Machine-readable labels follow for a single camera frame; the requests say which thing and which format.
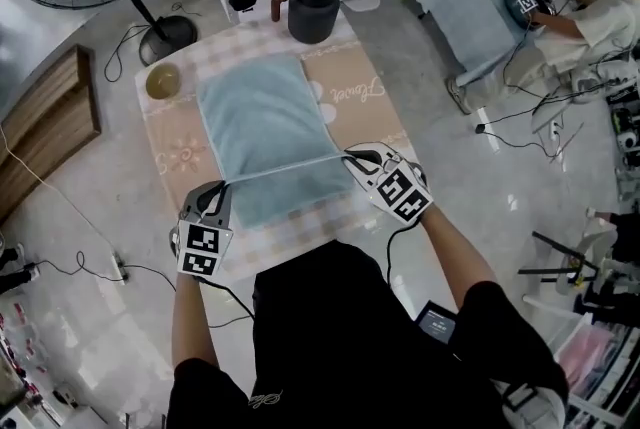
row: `folded towel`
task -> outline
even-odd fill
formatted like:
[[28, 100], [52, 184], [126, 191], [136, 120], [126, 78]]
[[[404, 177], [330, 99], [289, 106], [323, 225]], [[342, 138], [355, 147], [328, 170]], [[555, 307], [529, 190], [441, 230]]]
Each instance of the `folded towel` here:
[[297, 58], [247, 61], [208, 79], [197, 97], [244, 228], [353, 187]]

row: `small bowl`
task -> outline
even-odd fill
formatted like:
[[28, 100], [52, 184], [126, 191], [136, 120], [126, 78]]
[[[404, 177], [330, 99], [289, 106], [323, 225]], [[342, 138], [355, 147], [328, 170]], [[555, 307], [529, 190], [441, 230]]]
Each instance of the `small bowl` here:
[[180, 70], [171, 63], [156, 66], [147, 77], [147, 94], [155, 100], [164, 100], [180, 91]]

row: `black thermos jug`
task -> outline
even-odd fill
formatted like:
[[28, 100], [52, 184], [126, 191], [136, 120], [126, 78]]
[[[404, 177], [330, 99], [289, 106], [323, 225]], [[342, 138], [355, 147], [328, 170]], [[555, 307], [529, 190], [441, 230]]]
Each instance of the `black thermos jug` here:
[[[280, 4], [271, 0], [271, 19], [280, 20]], [[289, 32], [296, 40], [312, 45], [326, 40], [336, 23], [340, 0], [288, 0]]]

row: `light blue towel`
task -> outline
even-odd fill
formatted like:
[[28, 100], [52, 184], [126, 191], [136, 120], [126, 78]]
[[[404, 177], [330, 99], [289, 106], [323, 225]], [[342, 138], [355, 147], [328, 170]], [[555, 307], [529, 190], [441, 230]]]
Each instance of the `light blue towel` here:
[[[247, 61], [208, 79], [197, 96], [244, 228], [264, 225], [353, 186], [297, 58]], [[273, 171], [291, 165], [297, 167]]]

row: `tiled floor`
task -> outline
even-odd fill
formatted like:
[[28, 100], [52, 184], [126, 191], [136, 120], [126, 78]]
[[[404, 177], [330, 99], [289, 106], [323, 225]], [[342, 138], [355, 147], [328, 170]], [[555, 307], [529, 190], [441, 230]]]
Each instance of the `tiled floor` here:
[[[203, 36], [229, 25], [217, 0], [146, 1], [157, 14], [168, 13], [173, 2], [181, 1], [188, 11], [204, 15], [192, 15]], [[585, 207], [618, 206], [614, 140], [604, 103], [568, 110], [563, 142], [582, 122], [585, 126], [564, 160], [550, 163], [537, 148], [512, 149], [474, 133], [483, 115], [464, 117], [451, 102], [442, 79], [455, 68], [438, 53], [439, 40], [425, 30], [428, 23], [417, 21], [404, 0], [382, 0], [379, 9], [368, 13], [345, 11], [410, 134], [437, 203], [484, 254], [518, 307], [530, 315], [519, 298], [537, 286], [518, 278], [516, 271], [524, 264], [549, 261], [548, 249], [533, 243], [531, 231], [575, 244], [584, 229]], [[124, 29], [138, 20], [123, 0], [105, 8], [79, 32], [77, 40], [95, 50], [103, 134], [59, 168], [50, 182], [82, 209], [126, 261], [174, 277], [167, 233], [175, 221], [135, 95], [133, 76], [140, 65], [133, 42], [122, 50], [121, 80], [110, 84], [102, 76]], [[527, 95], [516, 95], [484, 115], [492, 119], [534, 105]], [[531, 135], [529, 122], [522, 116], [495, 125], [493, 131], [524, 144], [538, 139]], [[382, 260], [392, 226], [373, 234], [361, 230], [346, 240]], [[45, 187], [27, 199], [4, 230], [22, 240], [34, 258], [72, 270], [76, 252], [83, 250], [88, 267], [111, 273], [109, 247]], [[416, 313], [430, 297], [447, 299], [437, 264], [424, 259], [424, 238], [415, 230], [399, 237], [393, 248], [396, 292]], [[43, 266], [42, 277], [25, 290], [55, 371], [78, 388], [81, 398], [111, 421], [132, 412], [134, 427], [158, 426], [172, 375], [172, 291], [164, 280], [136, 271], [131, 282], [120, 287], [84, 274], [63, 276]], [[240, 282], [235, 290], [248, 302], [252, 281]], [[226, 295], [207, 289], [205, 297], [211, 324], [242, 314]], [[250, 322], [212, 334], [222, 367], [249, 391], [254, 379]]]

